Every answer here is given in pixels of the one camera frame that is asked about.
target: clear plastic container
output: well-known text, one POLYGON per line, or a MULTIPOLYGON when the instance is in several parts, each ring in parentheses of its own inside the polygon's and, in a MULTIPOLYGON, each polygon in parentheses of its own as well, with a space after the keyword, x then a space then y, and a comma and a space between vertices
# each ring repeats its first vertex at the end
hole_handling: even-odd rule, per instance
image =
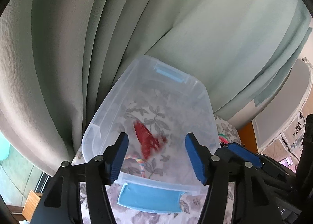
POLYGON ((219 147, 215 119, 205 86, 193 76, 155 58, 135 59, 113 86, 82 141, 85 161, 113 145, 126 132, 126 155, 143 159, 134 122, 140 120, 153 135, 164 135, 168 143, 140 166, 126 159, 115 183, 135 183, 154 188, 206 193, 197 180, 185 149, 185 137, 193 132, 211 153, 219 147), (144 166, 144 177, 140 172, 144 166))

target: metal screw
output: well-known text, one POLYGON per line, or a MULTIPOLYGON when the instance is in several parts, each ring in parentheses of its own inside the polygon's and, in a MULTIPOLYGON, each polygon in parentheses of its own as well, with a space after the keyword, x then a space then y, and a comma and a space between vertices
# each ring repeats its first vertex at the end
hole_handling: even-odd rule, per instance
POLYGON ((251 168, 251 167, 253 167, 253 164, 252 164, 251 162, 249 162, 249 161, 246 161, 246 162, 245 162, 245 166, 246 166, 247 168, 251 168))
POLYGON ((70 163, 69 163, 67 160, 65 160, 65 161, 63 161, 63 162, 61 163, 61 167, 66 168, 66 167, 69 166, 69 164, 70 164, 70 163))
POLYGON ((97 155, 94 158, 95 161, 103 161, 103 156, 102 155, 97 155))
POLYGON ((220 158, 217 155, 212 155, 211 159, 213 161, 219 161, 220 160, 220 158))

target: tiled floor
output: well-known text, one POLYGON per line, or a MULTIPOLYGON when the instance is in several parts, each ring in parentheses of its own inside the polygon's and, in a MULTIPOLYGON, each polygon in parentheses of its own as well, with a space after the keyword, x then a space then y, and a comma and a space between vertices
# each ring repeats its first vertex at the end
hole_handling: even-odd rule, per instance
POLYGON ((42 171, 10 146, 7 159, 0 162, 0 195, 7 205, 24 206, 42 171))

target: turquoise object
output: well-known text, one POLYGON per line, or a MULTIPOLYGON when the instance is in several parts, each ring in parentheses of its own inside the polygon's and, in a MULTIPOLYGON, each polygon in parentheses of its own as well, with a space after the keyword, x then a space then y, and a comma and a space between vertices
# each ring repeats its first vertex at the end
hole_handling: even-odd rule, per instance
POLYGON ((182 212, 179 200, 182 191, 158 189, 134 183, 125 183, 117 204, 133 210, 149 213, 182 212))
POLYGON ((9 156, 10 143, 0 132, 0 160, 4 160, 9 156))

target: curtain fold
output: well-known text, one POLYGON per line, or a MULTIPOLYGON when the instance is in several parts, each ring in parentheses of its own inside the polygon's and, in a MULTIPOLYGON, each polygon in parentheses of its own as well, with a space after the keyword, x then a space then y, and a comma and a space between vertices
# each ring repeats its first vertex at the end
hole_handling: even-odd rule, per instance
POLYGON ((228 119, 279 87, 310 19, 301 0, 11 0, 0 17, 0 130, 53 175, 141 55, 198 78, 228 119))

